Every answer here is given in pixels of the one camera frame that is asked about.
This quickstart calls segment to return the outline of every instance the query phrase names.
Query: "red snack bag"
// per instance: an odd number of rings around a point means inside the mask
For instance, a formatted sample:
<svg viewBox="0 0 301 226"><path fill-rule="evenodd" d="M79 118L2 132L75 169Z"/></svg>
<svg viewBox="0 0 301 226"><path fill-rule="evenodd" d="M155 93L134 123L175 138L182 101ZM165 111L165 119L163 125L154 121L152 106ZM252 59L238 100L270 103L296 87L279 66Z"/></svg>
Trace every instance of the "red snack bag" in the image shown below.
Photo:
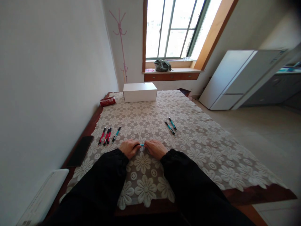
<svg viewBox="0 0 301 226"><path fill-rule="evenodd" d="M112 105L112 104L115 104L115 103L116 103L116 101L115 101L114 97L109 97L109 98L105 98L105 99L100 100L100 105L102 107Z"/></svg>

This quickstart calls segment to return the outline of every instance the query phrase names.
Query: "black phone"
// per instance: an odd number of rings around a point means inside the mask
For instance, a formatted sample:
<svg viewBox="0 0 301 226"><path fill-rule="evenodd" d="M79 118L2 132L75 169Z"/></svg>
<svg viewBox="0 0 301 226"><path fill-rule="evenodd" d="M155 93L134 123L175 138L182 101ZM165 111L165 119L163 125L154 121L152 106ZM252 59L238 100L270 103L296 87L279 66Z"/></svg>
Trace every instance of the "black phone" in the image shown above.
<svg viewBox="0 0 301 226"><path fill-rule="evenodd" d="M78 145L76 146L69 162L67 163L67 167L76 167L81 166L82 161L91 145L94 136L86 136L82 137Z"/></svg>

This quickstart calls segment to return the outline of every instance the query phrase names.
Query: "refrigerator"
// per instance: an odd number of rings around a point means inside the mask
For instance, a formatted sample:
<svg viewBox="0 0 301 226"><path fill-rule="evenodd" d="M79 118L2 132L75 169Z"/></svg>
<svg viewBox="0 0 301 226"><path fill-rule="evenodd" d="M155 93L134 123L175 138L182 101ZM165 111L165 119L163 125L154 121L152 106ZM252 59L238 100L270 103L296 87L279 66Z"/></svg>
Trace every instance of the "refrigerator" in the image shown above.
<svg viewBox="0 0 301 226"><path fill-rule="evenodd" d="M229 110L278 61L282 50L228 50L199 98L210 110Z"/></svg>

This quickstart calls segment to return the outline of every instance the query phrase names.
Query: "pink coat rack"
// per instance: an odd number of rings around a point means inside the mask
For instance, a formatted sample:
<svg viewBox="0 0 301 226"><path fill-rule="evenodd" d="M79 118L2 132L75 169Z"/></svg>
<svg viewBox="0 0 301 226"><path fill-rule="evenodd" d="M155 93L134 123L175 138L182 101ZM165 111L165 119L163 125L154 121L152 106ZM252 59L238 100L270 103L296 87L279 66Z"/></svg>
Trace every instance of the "pink coat rack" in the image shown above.
<svg viewBox="0 0 301 226"><path fill-rule="evenodd" d="M126 72L128 71L128 67L125 65L125 59L124 59L124 51L123 51L123 43L122 43L122 36L126 34L122 33L122 28L121 28L121 22L125 16L125 13L123 14L123 17L120 20L120 9L118 8L118 15L119 15L119 20L116 19L116 17L113 15L113 13L110 11L111 15L114 17L114 19L116 20L117 24L118 24L118 33L116 33L115 31L114 34L115 35L120 35L120 40L121 40L121 48L122 48L122 56L123 56L123 70L121 69L121 71L123 72L123 78L124 78L124 83L128 83L128 77L126 75Z"/></svg>

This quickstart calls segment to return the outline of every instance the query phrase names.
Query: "hand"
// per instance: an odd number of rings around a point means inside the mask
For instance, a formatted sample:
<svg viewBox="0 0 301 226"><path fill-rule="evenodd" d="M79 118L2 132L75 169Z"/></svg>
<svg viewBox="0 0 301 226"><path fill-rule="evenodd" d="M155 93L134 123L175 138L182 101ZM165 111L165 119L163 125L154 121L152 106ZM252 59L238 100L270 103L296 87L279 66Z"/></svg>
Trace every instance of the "hand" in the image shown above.
<svg viewBox="0 0 301 226"><path fill-rule="evenodd" d="M144 142L144 147L148 148L150 154L159 161L168 152L164 145L158 140L147 140Z"/></svg>
<svg viewBox="0 0 301 226"><path fill-rule="evenodd" d="M140 142L137 140L129 139L123 141L119 147L119 150L122 151L125 156L130 160L136 152L141 148Z"/></svg>

